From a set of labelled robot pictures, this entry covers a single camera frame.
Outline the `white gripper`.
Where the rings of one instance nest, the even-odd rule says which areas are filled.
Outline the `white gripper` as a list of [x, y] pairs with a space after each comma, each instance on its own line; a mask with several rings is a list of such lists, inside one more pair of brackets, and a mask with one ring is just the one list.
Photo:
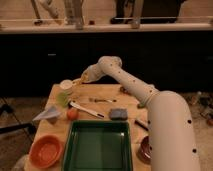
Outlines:
[[100, 68], [97, 65], [90, 65], [81, 75], [83, 83], [91, 83], [100, 79]]

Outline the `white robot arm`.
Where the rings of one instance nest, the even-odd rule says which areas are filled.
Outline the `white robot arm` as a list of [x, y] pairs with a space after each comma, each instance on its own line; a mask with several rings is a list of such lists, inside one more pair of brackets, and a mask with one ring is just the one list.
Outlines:
[[173, 91], [159, 91], [122, 69], [122, 60], [103, 56], [82, 73], [83, 83], [108, 75], [148, 111], [151, 171], [201, 171], [192, 116], [186, 100]]

